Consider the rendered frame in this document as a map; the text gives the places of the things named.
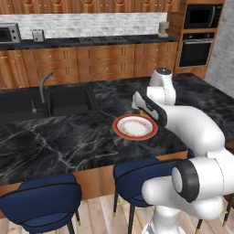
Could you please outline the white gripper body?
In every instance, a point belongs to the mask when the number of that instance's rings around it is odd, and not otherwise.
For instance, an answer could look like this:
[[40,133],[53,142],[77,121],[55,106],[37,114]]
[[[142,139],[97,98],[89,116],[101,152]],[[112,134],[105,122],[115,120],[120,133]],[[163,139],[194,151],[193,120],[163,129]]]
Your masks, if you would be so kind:
[[133,108],[133,109],[136,109],[136,110],[140,110],[140,109],[142,108],[142,103],[143,103],[142,96],[141,96],[140,93],[137,91],[137,92],[133,95],[132,108]]

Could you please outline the red rimmed white plate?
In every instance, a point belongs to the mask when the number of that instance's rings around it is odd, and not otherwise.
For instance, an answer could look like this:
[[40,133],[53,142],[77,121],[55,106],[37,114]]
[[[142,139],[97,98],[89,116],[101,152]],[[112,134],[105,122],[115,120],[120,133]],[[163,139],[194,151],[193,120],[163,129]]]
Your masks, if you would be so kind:
[[112,123],[113,131],[120,137],[131,141],[143,141],[152,138],[158,127],[151,118],[140,114],[125,114]]

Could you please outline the wooden base cupboards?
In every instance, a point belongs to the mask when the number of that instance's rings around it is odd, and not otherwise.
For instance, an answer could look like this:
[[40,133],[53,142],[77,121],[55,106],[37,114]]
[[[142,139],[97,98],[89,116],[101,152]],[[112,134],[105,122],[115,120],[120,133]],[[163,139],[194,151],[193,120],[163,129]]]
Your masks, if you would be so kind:
[[0,51],[0,89],[36,87],[50,71],[47,85],[148,77],[172,69],[176,42],[76,48]]

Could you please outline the black sink basin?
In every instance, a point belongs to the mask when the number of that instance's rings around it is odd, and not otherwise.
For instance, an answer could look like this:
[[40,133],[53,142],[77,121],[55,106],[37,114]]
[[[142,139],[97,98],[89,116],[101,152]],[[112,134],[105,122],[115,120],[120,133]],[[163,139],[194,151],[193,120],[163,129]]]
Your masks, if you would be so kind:
[[[99,109],[98,102],[89,85],[75,88],[45,90],[49,117],[83,114]],[[37,113],[32,112],[32,104]],[[44,118],[38,89],[18,90],[0,94],[0,123]]]

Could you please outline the black hob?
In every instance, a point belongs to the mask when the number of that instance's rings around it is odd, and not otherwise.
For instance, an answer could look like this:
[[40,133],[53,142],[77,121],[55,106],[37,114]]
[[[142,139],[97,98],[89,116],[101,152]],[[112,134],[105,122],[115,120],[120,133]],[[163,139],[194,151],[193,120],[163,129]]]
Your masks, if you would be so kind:
[[126,43],[127,40],[121,36],[110,36],[110,37],[80,37],[80,43],[82,44],[108,44],[108,43]]

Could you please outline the black built-in oven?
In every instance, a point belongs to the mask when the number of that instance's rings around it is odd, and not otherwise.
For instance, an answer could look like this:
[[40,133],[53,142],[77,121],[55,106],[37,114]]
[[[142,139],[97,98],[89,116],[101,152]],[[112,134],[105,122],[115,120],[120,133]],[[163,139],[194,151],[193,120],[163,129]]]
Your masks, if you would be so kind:
[[214,36],[214,33],[184,34],[178,67],[205,66]]

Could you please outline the tall wooden oven cabinet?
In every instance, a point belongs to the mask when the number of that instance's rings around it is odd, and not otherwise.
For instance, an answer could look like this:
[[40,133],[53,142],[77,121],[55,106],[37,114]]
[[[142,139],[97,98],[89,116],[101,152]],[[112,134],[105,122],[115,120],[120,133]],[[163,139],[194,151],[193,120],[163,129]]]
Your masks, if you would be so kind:
[[207,58],[207,64],[204,66],[195,67],[179,67],[180,52],[183,45],[183,35],[187,33],[214,33],[214,37],[218,34],[218,27],[216,28],[193,28],[184,29],[184,23],[186,20],[186,9],[188,4],[222,4],[225,5],[225,0],[180,0],[179,10],[177,12],[169,12],[167,14],[167,21],[169,22],[169,28],[166,33],[179,40],[177,54],[175,58],[175,65],[173,72],[175,74],[191,72],[201,79],[204,79],[207,74],[207,68],[211,59],[212,51],[215,42],[212,42],[209,55]]

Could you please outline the dark grey tap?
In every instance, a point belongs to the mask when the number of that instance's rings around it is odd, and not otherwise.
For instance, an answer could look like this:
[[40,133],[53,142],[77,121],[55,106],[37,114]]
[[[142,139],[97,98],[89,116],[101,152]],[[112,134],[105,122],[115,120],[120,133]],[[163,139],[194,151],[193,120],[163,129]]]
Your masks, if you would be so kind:
[[49,116],[49,111],[48,111],[48,105],[47,102],[45,100],[45,95],[44,95],[44,82],[51,76],[53,76],[54,71],[50,71],[48,73],[48,75],[46,75],[42,81],[40,81],[40,86],[39,86],[39,93],[40,93],[40,98],[41,98],[41,102],[42,102],[42,112],[44,116]]

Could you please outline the black microwave oven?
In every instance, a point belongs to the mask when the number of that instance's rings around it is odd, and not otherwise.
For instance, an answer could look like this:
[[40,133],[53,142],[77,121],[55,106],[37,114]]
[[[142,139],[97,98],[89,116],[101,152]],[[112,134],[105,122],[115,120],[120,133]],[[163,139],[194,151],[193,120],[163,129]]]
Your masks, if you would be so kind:
[[186,8],[184,29],[216,28],[222,5],[192,5]]

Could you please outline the silver toaster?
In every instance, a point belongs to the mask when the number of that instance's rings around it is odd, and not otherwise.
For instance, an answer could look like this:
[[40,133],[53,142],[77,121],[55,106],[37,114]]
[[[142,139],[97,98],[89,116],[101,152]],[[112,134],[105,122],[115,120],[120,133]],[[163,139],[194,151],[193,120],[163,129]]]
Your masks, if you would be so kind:
[[35,42],[43,42],[45,40],[45,34],[43,29],[33,29],[32,36]]

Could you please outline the silver toaster oven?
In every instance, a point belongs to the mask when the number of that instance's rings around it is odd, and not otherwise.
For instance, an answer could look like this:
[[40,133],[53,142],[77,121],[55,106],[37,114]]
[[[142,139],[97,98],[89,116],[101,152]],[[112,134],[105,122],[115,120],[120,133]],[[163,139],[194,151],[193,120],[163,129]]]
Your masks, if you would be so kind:
[[0,44],[20,43],[18,23],[0,23]]

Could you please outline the wooden wall cupboards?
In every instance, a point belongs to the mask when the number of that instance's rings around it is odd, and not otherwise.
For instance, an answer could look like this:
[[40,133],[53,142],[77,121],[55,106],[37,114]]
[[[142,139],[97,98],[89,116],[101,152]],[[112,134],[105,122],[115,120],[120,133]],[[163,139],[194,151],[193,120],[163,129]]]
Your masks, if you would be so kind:
[[0,0],[0,14],[177,12],[181,0]]

